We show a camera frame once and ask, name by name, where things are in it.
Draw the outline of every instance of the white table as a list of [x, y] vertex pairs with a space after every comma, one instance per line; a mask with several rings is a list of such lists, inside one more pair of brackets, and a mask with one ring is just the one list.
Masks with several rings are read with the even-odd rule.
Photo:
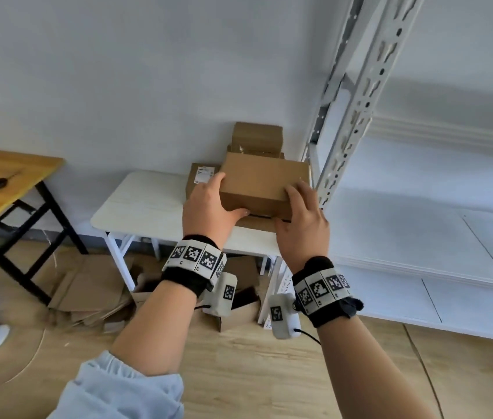
[[[156, 257], [159, 241], [176, 243], [182, 238], [182, 206], [186, 201], [187, 176], [138, 170], [124, 178], [91, 218], [103, 238], [130, 291], [134, 282], [124, 263], [124, 254], [137, 237], [152, 239]], [[120, 246], [113, 232], [123, 235]], [[234, 227], [224, 250], [254, 256], [279, 256], [276, 234]]]

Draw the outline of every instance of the black cable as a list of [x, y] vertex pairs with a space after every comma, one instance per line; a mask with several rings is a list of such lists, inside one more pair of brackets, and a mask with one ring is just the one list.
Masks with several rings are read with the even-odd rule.
[[319, 341], [319, 340], [317, 340], [316, 338], [314, 338], [314, 337], [313, 337], [312, 335], [310, 335], [308, 332], [303, 331], [302, 329], [293, 328], [293, 331], [303, 333], [303, 334], [305, 334], [307, 337], [312, 338], [314, 341], [316, 341], [318, 344], [320, 344], [320, 341]]
[[432, 394], [435, 396], [435, 400], [437, 401], [437, 406], [439, 408], [439, 413], [441, 419], [444, 419], [444, 413], [443, 409], [440, 407], [440, 401], [439, 401], [439, 396], [437, 395], [437, 391], [435, 390], [435, 387], [432, 385], [432, 380], [431, 377], [429, 376], [429, 372], [427, 371], [427, 368], [425, 367], [425, 362], [423, 361], [423, 358], [421, 358], [421, 354], [419, 353], [419, 350], [417, 346], [415, 345], [414, 341], [411, 339], [410, 332], [407, 330], [406, 324], [402, 324], [404, 326], [404, 331], [406, 331], [407, 339], [410, 340], [411, 344], [411, 349], [414, 351], [415, 355], [418, 357], [419, 362], [421, 363], [421, 366], [423, 367], [423, 371], [425, 372], [425, 375], [427, 376], [427, 379], [429, 380], [429, 385], [431, 386]]

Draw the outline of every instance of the wooden floor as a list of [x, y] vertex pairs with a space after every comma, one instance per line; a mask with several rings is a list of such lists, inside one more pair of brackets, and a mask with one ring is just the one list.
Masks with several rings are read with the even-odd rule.
[[[44, 249], [22, 241], [9, 257], [28, 267]], [[45, 290], [70, 267], [74, 249], [61, 247], [35, 281]], [[84, 360], [107, 350], [113, 335], [71, 329], [0, 271], [2, 322], [12, 331], [0, 347], [0, 418], [44, 418]], [[427, 403], [438, 412], [429, 381], [402, 324], [364, 322]], [[314, 333], [308, 321], [303, 328]], [[493, 340], [408, 326], [447, 419], [493, 418]], [[339, 417], [320, 348], [309, 338], [279, 341], [256, 324], [220, 334], [192, 326], [182, 363], [186, 417]]]

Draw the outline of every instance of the wristband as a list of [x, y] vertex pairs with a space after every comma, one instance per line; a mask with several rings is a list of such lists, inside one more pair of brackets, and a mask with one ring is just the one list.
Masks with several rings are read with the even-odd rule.
[[163, 266], [162, 280], [168, 279], [184, 285], [197, 297], [205, 289], [210, 291], [214, 288], [223, 272], [227, 256], [212, 242], [211, 239], [202, 236], [185, 237], [175, 246]]
[[315, 328], [343, 316], [351, 318], [363, 309], [344, 275], [338, 273], [330, 259], [317, 256], [293, 275], [297, 303]]

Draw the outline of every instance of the black wrist strap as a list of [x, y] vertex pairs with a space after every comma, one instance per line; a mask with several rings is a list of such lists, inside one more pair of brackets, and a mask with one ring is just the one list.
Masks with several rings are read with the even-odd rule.
[[[318, 272], [328, 270], [334, 267], [334, 264], [330, 259], [324, 256], [316, 256], [311, 259], [309, 259], [305, 267], [297, 272], [295, 275], [292, 276], [292, 281], [293, 281], [293, 286], [298, 285], [301, 281], [303, 281], [305, 278], [308, 278], [311, 275], [314, 275]], [[341, 281], [346, 284], [346, 288], [349, 288], [349, 285], [347, 284], [347, 281], [345, 280], [345, 277], [343, 275], [338, 275], [341, 277]], [[301, 307], [301, 310], [304, 312], [304, 314], [307, 315], [307, 312], [304, 308], [304, 303], [303, 301], [306, 301], [304, 294], [298, 294], [297, 289], [296, 289], [296, 298], [297, 298], [297, 303]], [[330, 322], [334, 320], [335, 318], [338, 317], [353, 317], [357, 313], [357, 311], [360, 311], [363, 309], [363, 303], [361, 300], [349, 296], [349, 297], [344, 297], [339, 300], [334, 301], [333, 303], [327, 304], [323, 307], [318, 308], [315, 311], [312, 311], [311, 314], [307, 315], [310, 321], [313, 323], [315, 328], [318, 328], [319, 326], [322, 326], [323, 324], [326, 324], [327, 322]]]
[[[214, 241], [204, 235], [187, 235], [183, 239], [194, 239], [195, 241], [204, 242], [219, 249], [219, 247], [215, 245]], [[190, 270], [181, 269], [180, 267], [168, 267], [167, 269], [165, 269], [165, 271], [161, 275], [161, 280], [165, 279], [188, 288], [190, 291], [196, 294], [196, 297], [199, 297], [203, 293], [203, 291], [208, 287], [209, 283], [200, 275]]]

